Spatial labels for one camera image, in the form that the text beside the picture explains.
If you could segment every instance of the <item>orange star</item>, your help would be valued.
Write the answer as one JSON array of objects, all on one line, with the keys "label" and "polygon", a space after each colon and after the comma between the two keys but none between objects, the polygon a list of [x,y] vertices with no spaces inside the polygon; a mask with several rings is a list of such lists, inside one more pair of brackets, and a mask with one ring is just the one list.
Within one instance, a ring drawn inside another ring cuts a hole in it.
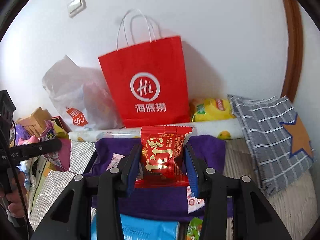
[{"label": "orange star", "polygon": [[279,123],[291,135],[290,157],[296,155],[300,151],[303,151],[313,160],[313,153],[310,146],[310,138],[298,114],[296,114],[296,118],[293,123]]}]

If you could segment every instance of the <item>wall switch plate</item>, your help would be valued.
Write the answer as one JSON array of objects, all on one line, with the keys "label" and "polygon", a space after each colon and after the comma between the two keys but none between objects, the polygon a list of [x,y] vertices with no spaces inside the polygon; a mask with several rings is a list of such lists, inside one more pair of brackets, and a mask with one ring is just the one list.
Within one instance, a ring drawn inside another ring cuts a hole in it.
[{"label": "wall switch plate", "polygon": [[71,0],[68,4],[68,14],[70,18],[73,18],[79,12],[86,8],[84,0]]}]

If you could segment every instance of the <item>white rope handle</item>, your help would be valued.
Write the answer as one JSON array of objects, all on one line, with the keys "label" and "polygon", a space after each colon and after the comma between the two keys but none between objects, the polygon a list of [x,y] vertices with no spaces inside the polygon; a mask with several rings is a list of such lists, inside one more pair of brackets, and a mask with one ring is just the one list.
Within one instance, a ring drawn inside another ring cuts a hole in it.
[{"label": "white rope handle", "polygon": [[[127,16],[129,13],[131,13],[132,11],[138,11],[138,12],[142,15],[142,17],[145,19],[146,24],[147,24],[147,27],[148,27],[150,43],[152,42],[151,32],[150,32],[150,26],[149,26],[148,19],[145,17],[145,15],[144,15],[139,9],[130,9],[130,10],[128,10],[128,11],[126,12],[126,14],[123,16],[123,18],[122,18],[122,20],[121,20],[121,22],[120,22],[120,26],[119,26],[119,30],[118,30],[118,35],[117,35],[117,42],[116,42],[116,48],[117,48],[117,50],[118,50],[118,40],[119,40],[119,34],[120,34],[121,25],[123,25],[125,41],[126,41],[126,43],[127,43],[127,47],[129,47],[129,43],[128,43],[128,39],[127,39],[127,34],[125,33],[124,19],[125,19],[126,16]],[[153,34],[154,40],[156,41],[155,31],[154,31],[153,26],[152,26],[151,23],[150,23],[150,25],[151,25],[151,30],[152,30],[152,34]]]}]

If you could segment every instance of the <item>red snack package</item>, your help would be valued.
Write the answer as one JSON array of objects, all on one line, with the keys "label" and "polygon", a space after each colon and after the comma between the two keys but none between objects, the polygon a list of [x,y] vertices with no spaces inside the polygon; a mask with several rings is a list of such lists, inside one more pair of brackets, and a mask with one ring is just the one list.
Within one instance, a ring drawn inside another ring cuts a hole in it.
[{"label": "red snack package", "polygon": [[192,127],[144,126],[140,159],[144,178],[135,187],[188,186],[182,172],[182,147],[187,143]]}]

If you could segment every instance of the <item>snack packet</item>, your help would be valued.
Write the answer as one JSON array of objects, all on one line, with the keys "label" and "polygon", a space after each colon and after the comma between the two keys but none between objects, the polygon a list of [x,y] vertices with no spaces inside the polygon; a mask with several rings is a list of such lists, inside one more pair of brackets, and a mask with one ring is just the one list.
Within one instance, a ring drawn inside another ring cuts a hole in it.
[{"label": "snack packet", "polygon": [[54,153],[44,154],[44,158],[50,162],[49,169],[53,171],[69,171],[70,168],[70,151],[71,151],[71,141],[65,138],[65,134],[61,131],[56,132],[54,125],[50,121],[45,121],[47,127],[41,134],[40,140],[48,141],[55,137],[62,138],[59,140],[62,142],[62,147],[59,151]]},{"label": "snack packet", "polygon": [[204,199],[196,198],[195,195],[191,192],[190,186],[187,187],[187,200],[188,200],[188,214],[198,210],[199,208],[204,207]]},{"label": "snack packet", "polygon": [[[156,221],[120,214],[125,240],[177,240],[179,222]],[[97,240],[97,216],[91,222],[91,240]]]},{"label": "snack packet", "polygon": [[215,121],[235,118],[227,99],[193,99],[190,102],[191,122]]},{"label": "snack packet", "polygon": [[[106,170],[109,170],[112,167],[118,166],[120,160],[124,157],[125,157],[124,155],[114,153]],[[143,171],[142,171],[141,163],[139,163],[139,171],[138,171],[136,180],[140,180],[140,179],[143,179]]]},{"label": "snack packet", "polygon": [[142,127],[140,162],[144,168],[144,179],[139,183],[136,181],[135,186],[188,186],[188,177],[182,171],[182,148],[191,134],[192,127]]},{"label": "snack packet", "polygon": [[202,220],[194,217],[188,225],[186,240],[199,240],[201,228]]}]

